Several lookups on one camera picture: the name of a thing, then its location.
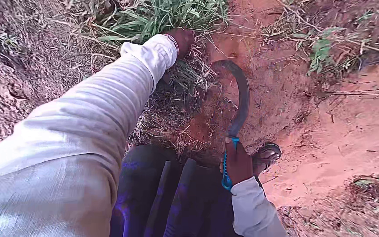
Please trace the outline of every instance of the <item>curved blade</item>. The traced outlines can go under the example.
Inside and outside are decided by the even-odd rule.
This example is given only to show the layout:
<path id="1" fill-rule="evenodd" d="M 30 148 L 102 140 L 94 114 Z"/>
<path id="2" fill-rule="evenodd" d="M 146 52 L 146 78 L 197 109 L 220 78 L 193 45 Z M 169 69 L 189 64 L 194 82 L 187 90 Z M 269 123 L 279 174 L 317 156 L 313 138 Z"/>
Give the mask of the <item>curved blade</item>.
<path id="1" fill-rule="evenodd" d="M 230 70 L 232 75 L 235 77 L 238 84 L 239 90 L 239 107 L 236 112 L 236 116 L 232 120 L 232 123 L 229 127 L 228 135 L 229 137 L 237 137 L 238 132 L 244 124 L 249 109 L 249 85 L 248 80 L 246 79 L 242 69 L 236 65 L 236 63 L 231 60 L 220 60 L 218 61 L 222 67 Z"/>

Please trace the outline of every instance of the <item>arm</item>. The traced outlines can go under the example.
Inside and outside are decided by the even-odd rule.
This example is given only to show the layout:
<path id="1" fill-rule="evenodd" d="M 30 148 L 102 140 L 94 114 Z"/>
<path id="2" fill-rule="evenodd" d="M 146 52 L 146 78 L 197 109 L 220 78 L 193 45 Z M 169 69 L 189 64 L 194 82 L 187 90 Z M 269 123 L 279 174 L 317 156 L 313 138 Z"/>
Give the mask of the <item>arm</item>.
<path id="1" fill-rule="evenodd" d="M 278 216 L 276 207 L 267 200 L 264 190 L 255 180 L 252 159 L 245 152 L 242 143 L 236 149 L 229 137 L 225 138 L 227 171 L 233 187 L 230 190 L 234 212 L 235 233 L 245 237 L 284 237 L 286 231 Z"/>
<path id="2" fill-rule="evenodd" d="M 107 236 L 125 141 L 177 49 L 155 35 L 0 143 L 0 235 Z"/>
<path id="3" fill-rule="evenodd" d="M 231 192 L 234 212 L 233 228 L 245 237 L 283 237 L 283 228 L 276 207 L 267 200 L 255 177 L 235 184 Z"/>

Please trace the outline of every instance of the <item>pants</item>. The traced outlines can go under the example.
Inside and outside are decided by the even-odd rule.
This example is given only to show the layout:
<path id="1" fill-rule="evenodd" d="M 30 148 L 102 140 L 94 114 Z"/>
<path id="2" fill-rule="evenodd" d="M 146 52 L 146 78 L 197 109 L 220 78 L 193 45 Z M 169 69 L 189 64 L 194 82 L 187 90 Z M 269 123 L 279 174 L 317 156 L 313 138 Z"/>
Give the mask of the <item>pants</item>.
<path id="1" fill-rule="evenodd" d="M 182 169 L 173 150 L 135 147 L 122 162 L 110 236 L 238 236 L 221 180 L 192 159 Z"/>

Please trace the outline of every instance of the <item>left hand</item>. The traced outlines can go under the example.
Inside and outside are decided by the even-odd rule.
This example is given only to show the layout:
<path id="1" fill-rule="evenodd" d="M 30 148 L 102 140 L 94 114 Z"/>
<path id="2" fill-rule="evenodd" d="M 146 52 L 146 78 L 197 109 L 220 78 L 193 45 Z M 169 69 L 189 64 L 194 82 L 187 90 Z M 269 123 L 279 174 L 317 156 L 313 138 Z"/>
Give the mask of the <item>left hand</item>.
<path id="1" fill-rule="evenodd" d="M 190 46 L 194 43 L 194 31 L 175 28 L 165 32 L 165 34 L 171 35 L 175 39 L 178 44 L 178 58 L 184 58 L 185 54 L 189 51 Z"/>

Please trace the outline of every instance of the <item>right hand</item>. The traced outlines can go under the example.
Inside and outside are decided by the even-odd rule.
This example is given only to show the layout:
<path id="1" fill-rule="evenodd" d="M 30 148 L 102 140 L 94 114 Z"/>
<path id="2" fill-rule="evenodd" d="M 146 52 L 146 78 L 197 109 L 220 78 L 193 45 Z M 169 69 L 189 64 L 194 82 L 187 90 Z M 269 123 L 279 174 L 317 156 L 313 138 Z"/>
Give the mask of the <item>right hand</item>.
<path id="1" fill-rule="evenodd" d="M 252 159 L 245 152 L 242 143 L 238 142 L 235 149 L 234 144 L 229 137 L 226 137 L 224 141 L 227 154 L 227 174 L 232 181 L 232 185 L 251 178 L 253 176 Z"/>

